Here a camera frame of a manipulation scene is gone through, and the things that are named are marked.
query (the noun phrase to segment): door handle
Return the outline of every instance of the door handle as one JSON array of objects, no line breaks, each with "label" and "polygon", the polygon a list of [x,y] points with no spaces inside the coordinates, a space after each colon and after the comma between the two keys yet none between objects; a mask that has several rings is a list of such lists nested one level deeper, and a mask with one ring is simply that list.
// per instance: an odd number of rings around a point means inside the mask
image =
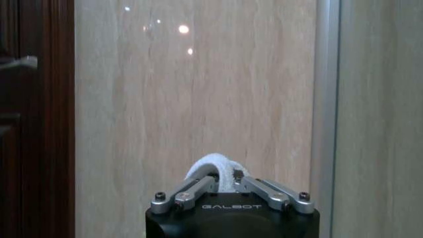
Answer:
[{"label": "door handle", "polygon": [[38,59],[35,56],[25,56],[19,59],[13,60],[11,62],[7,62],[5,64],[0,65],[0,70],[13,68],[17,66],[25,66],[31,69],[35,69],[38,67]]}]

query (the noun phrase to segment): wooden door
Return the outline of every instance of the wooden door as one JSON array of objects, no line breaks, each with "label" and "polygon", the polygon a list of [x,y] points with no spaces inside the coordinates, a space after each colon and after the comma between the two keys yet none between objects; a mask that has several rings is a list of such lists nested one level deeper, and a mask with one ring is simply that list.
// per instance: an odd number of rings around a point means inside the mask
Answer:
[{"label": "wooden door", "polygon": [[0,19],[0,237],[73,237],[73,2]]}]

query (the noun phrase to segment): beige wall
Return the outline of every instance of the beige wall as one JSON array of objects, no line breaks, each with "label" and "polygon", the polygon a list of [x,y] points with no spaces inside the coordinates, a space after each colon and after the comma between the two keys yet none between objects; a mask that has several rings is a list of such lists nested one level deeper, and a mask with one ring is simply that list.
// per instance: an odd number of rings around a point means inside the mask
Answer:
[{"label": "beige wall", "polygon": [[418,238],[423,1],[341,4],[333,238]]},{"label": "beige wall", "polygon": [[153,192],[210,152],[308,190],[314,8],[75,0],[75,237],[141,237]]}]

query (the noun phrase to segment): white towel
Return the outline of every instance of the white towel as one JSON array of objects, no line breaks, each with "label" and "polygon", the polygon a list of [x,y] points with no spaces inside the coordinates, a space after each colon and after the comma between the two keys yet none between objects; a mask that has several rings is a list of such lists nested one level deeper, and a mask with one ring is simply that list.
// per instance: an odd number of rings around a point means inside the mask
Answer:
[{"label": "white towel", "polygon": [[234,192],[233,171],[238,170],[248,176],[246,169],[234,161],[230,161],[224,155],[213,153],[205,155],[194,164],[186,173],[186,178],[201,179],[208,174],[218,174],[218,192]]}]

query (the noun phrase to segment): silver metal strip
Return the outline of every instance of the silver metal strip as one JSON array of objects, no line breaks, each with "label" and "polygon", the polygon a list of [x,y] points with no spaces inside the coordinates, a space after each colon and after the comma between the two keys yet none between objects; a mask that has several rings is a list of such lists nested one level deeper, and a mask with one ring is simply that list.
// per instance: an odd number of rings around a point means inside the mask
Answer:
[{"label": "silver metal strip", "polygon": [[312,214],[314,211],[314,202],[309,199],[301,200],[298,193],[294,192],[288,187],[282,186],[281,184],[270,181],[270,180],[261,180],[261,183],[268,186],[270,189],[281,192],[289,198],[289,203],[293,206],[294,210],[302,214]]},{"label": "silver metal strip", "polygon": [[234,189],[238,192],[253,192],[266,201],[266,204],[272,209],[285,211],[285,206],[289,204],[288,195],[274,190],[252,177],[242,177],[240,183],[234,184]]},{"label": "silver metal strip", "polygon": [[330,237],[340,0],[317,0],[310,141],[310,196],[320,211],[320,238]]},{"label": "silver metal strip", "polygon": [[196,180],[192,178],[186,178],[181,184],[177,185],[177,187],[173,189],[172,192],[164,194],[164,199],[157,200],[156,198],[150,201],[150,212],[153,214],[162,214],[166,213],[170,209],[170,207],[174,204],[174,196],[178,192],[186,190],[193,184],[196,183]]},{"label": "silver metal strip", "polygon": [[186,191],[178,192],[174,196],[174,204],[180,211],[189,210],[196,205],[196,200],[205,192],[217,192],[218,184],[212,176],[205,176],[188,188]]}]

